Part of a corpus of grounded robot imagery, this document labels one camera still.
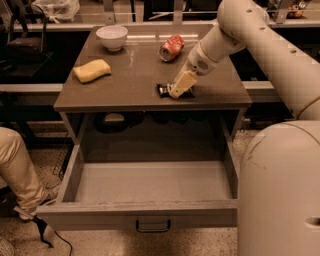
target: speckled floor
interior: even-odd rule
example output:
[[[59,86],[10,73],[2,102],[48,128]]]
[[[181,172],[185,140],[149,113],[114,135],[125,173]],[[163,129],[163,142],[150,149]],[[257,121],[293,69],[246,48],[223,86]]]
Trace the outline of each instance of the speckled floor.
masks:
[[[256,133],[254,130],[237,133],[234,148],[239,157]],[[29,152],[44,184],[52,187],[59,183],[54,170],[61,149],[31,149]],[[135,231],[61,231],[59,234],[72,244],[72,255],[76,256],[237,255],[236,228],[180,229],[159,234]],[[23,223],[17,217],[0,217],[0,236],[11,242],[17,256],[62,256],[69,255],[70,251],[69,245],[60,240],[50,227],[47,227],[45,237],[54,248],[40,242],[33,222]]]

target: beige pants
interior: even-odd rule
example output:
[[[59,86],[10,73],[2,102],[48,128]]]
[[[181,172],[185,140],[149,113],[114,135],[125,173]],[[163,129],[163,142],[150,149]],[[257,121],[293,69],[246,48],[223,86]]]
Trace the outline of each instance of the beige pants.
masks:
[[[0,176],[17,196],[22,209],[37,207],[46,191],[20,134],[0,127]]]

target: bowl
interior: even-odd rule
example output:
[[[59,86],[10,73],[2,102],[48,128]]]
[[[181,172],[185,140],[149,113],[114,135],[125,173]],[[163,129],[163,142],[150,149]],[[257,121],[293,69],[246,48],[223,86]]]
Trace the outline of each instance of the bowl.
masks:
[[[120,25],[99,28],[97,38],[109,51],[119,51],[127,41],[128,29]]]

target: yellow sponge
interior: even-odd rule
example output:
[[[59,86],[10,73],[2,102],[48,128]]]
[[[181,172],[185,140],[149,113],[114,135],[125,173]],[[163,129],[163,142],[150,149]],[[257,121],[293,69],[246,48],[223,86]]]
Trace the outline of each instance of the yellow sponge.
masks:
[[[179,98],[181,94],[190,89],[197,82],[196,75],[191,70],[181,71],[171,86],[169,95]]]
[[[100,76],[111,74],[111,68],[104,60],[98,59],[82,66],[74,67],[73,72],[81,83],[87,83]]]

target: red can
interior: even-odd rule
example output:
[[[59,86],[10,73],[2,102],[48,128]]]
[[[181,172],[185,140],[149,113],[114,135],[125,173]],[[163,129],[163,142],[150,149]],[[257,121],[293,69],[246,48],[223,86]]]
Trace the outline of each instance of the red can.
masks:
[[[160,47],[160,58],[165,61],[171,61],[179,55],[184,47],[184,41],[181,36],[171,36],[161,47]]]

